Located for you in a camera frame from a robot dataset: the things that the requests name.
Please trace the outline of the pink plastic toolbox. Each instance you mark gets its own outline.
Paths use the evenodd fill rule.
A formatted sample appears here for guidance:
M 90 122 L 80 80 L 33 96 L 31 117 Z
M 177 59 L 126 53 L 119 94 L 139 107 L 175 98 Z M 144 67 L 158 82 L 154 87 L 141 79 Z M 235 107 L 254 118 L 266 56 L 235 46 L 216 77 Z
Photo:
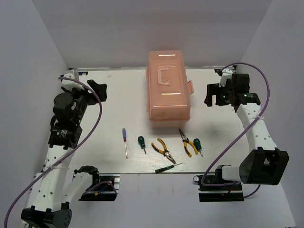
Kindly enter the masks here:
M 180 50 L 151 51 L 146 68 L 147 105 L 153 128 L 182 128 L 190 120 L 193 83 Z

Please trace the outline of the blue red handled screwdriver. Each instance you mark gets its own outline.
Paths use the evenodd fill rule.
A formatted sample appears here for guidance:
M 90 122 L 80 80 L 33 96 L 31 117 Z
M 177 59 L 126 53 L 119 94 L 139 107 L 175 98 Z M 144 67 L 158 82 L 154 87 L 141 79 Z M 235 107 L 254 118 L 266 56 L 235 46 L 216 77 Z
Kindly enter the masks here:
M 128 152 L 127 152 L 127 135 L 126 135 L 126 129 L 122 129 L 122 135 L 123 135 L 123 141 L 124 141 L 124 146 L 125 146 L 125 155 L 126 158 L 128 159 Z

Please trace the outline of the stubby green screwdriver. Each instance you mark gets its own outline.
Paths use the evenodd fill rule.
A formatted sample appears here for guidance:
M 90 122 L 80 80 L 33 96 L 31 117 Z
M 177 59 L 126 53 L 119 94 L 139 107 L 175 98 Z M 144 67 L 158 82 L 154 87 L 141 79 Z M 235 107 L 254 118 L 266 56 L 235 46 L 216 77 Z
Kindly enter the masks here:
M 203 157 L 203 154 L 202 154 L 202 146 L 201 146 L 201 142 L 198 138 L 195 138 L 193 140 L 193 144 L 194 146 L 196 147 L 197 151 L 200 153 L 201 157 Z
M 141 149 L 144 151 L 144 153 L 147 154 L 147 153 L 146 153 L 145 140 L 144 140 L 144 137 L 143 137 L 143 136 L 139 136 L 139 137 L 138 137 L 138 143 L 139 143 Z

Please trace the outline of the yellow black pliers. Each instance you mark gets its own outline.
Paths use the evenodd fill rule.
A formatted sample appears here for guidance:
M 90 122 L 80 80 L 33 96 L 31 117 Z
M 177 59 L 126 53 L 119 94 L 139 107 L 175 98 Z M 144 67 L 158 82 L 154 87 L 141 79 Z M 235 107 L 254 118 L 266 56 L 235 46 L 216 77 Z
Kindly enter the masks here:
M 190 146 L 193 148 L 195 154 L 198 155 L 199 152 L 198 152 L 198 150 L 196 149 L 194 143 L 188 139 L 188 137 L 184 134 L 184 132 L 183 132 L 181 129 L 179 129 L 179 132 L 180 132 L 180 136 L 181 136 L 182 141 L 183 141 L 183 147 L 184 147 L 185 153 L 186 153 L 189 157 L 192 157 L 192 154 L 191 154 L 190 151 L 188 150 L 188 145 L 190 145 Z
M 168 148 L 167 148 L 165 142 L 161 138 L 157 138 L 157 141 L 161 143 L 161 145 L 163 146 L 163 149 L 157 148 L 153 142 L 151 143 L 152 148 L 159 154 L 162 154 L 164 157 L 166 157 L 170 162 L 172 162 L 175 165 L 176 161 L 174 160 L 174 158 L 168 151 Z

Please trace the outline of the thin black green screwdriver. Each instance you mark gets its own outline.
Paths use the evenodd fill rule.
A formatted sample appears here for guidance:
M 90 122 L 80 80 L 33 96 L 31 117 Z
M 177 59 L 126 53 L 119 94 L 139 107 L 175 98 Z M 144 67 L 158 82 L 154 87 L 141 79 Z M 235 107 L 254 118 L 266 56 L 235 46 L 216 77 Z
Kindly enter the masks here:
M 156 174 L 163 173 L 163 172 L 168 171 L 168 170 L 170 170 L 170 169 L 172 169 L 172 168 L 174 168 L 174 167 L 176 167 L 178 165 L 181 165 L 181 164 L 182 163 L 178 163 L 178 164 L 174 164 L 174 165 L 170 165 L 170 166 L 166 166 L 166 167 L 157 169 L 157 170 L 155 170 L 155 173 Z

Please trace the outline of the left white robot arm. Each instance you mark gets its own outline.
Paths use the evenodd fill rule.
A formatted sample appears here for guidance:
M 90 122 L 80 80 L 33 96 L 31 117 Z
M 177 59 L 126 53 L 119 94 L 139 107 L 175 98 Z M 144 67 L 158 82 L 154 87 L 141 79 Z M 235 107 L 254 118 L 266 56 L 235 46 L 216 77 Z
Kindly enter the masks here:
M 71 158 L 81 145 L 80 126 L 88 106 L 107 99 L 107 84 L 88 80 L 86 84 L 73 79 L 71 87 L 63 85 L 54 98 L 51 135 L 48 141 L 45 171 L 39 175 L 38 195 L 21 219 L 32 228 L 67 228 L 72 219 L 71 200 L 63 188 Z

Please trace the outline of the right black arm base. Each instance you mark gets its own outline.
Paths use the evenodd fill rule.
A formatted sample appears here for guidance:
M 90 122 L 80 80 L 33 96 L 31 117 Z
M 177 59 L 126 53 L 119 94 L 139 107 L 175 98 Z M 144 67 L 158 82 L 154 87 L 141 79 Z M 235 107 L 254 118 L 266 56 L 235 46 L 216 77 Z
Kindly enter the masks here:
M 198 185 L 200 202 L 240 202 L 244 201 L 241 184 L 208 187 L 201 184 L 203 175 L 195 175 L 193 183 Z

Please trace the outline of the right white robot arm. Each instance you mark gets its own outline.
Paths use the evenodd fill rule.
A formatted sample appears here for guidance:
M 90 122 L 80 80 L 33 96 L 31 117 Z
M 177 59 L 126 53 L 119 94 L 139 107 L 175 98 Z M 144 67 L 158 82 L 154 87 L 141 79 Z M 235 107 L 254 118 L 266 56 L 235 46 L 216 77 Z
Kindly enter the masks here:
M 243 184 L 277 185 L 285 171 L 289 156 L 280 150 L 271 138 L 265 121 L 260 114 L 261 102 L 256 93 L 249 91 L 249 75 L 224 72 L 220 82 L 207 86 L 205 104 L 212 106 L 212 97 L 216 105 L 233 106 L 241 120 L 249 145 L 248 156 L 238 165 L 224 165 L 221 173 L 215 176 L 215 185 L 226 189 L 233 182 Z

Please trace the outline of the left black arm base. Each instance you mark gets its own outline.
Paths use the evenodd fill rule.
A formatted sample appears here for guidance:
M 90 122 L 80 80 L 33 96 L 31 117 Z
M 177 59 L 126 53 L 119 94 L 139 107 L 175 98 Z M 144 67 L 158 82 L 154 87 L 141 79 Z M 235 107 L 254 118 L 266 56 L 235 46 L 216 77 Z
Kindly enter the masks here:
M 120 185 L 119 174 L 100 174 L 99 179 L 85 190 L 79 201 L 114 202 Z

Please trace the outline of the left blue table label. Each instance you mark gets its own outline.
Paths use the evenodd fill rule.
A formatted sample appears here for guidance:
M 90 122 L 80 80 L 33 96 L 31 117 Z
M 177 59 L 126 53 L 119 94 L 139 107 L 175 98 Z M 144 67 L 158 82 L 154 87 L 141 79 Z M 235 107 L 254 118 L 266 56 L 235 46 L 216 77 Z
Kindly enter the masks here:
M 87 71 L 79 71 L 78 72 L 78 74 L 80 75 L 80 76 L 83 76 L 83 75 L 88 75 L 88 72 Z

